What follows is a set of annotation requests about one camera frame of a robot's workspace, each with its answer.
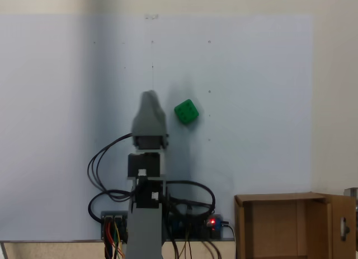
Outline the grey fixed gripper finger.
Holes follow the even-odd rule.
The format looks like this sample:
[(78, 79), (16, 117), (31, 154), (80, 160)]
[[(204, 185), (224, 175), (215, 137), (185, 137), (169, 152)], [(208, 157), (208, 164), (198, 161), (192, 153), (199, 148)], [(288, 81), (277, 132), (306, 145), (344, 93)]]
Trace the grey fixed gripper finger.
[(140, 98), (139, 110), (134, 117), (131, 132), (133, 136), (152, 136), (151, 125), (153, 117), (152, 109), (153, 91), (145, 91)]

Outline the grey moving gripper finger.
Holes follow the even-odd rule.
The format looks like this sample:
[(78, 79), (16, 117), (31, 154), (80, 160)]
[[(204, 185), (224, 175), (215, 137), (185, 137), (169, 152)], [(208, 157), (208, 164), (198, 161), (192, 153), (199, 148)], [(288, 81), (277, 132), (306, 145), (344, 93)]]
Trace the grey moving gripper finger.
[(155, 119), (158, 123), (157, 126), (159, 127), (159, 132), (163, 136), (167, 136), (166, 114), (161, 107), (157, 93), (154, 90), (151, 90), (151, 94), (153, 100), (152, 108), (153, 108)]

